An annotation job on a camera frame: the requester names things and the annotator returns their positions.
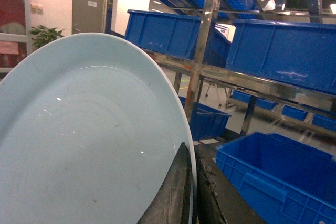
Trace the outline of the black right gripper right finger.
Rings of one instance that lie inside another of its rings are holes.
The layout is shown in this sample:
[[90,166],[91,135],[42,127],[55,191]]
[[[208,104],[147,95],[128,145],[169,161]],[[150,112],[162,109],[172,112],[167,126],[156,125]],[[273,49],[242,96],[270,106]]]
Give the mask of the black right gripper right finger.
[[265,223],[202,145],[195,147],[199,223]]

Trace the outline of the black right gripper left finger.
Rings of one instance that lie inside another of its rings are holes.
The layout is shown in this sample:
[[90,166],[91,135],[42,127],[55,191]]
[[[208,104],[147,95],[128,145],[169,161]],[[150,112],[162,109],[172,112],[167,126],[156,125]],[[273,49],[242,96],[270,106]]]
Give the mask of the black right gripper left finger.
[[192,223],[192,168],[182,143],[154,199],[138,223]]

